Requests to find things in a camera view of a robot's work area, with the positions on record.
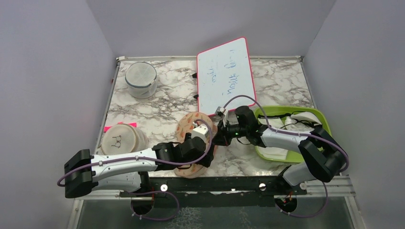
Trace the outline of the floral mesh laundry bag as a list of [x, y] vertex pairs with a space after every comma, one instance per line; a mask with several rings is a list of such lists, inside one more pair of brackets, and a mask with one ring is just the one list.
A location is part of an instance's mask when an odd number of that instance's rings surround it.
[[[217, 127], [211, 118], [200, 112], [191, 112], [186, 114], [177, 124], [176, 141], [181, 143], [180, 149], [185, 153], [185, 162], [190, 162], [198, 159], [206, 150], [207, 147], [202, 147], [202, 140], [199, 138], [191, 139], [187, 134], [190, 134], [193, 129], [195, 120], [204, 120], [211, 128], [213, 134], [217, 132]], [[196, 178], [202, 176], [207, 171], [207, 167], [200, 164], [187, 164], [174, 169], [175, 175], [183, 178]]]

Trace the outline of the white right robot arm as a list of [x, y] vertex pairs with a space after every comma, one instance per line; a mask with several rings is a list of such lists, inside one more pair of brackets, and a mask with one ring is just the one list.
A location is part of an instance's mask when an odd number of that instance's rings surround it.
[[348, 167], [348, 156], [322, 127], [298, 132], [273, 128], [260, 123], [247, 106], [235, 110], [237, 124], [221, 120], [213, 138], [217, 146], [229, 146], [232, 139], [245, 137], [250, 144], [262, 148], [274, 147], [300, 153], [304, 161], [284, 169], [276, 180], [276, 189], [287, 194], [305, 181], [330, 182]]

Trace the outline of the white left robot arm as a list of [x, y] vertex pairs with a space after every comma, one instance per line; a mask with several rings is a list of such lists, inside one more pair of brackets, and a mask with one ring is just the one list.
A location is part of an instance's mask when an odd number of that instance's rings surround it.
[[139, 196], [150, 190], [149, 181], [140, 173], [174, 170], [199, 164], [209, 167], [213, 160], [211, 140], [187, 137], [183, 143], [167, 142], [145, 150], [121, 155], [92, 155], [82, 149], [64, 165], [64, 175], [57, 185], [64, 187], [66, 198], [78, 198], [95, 190], [123, 190]]

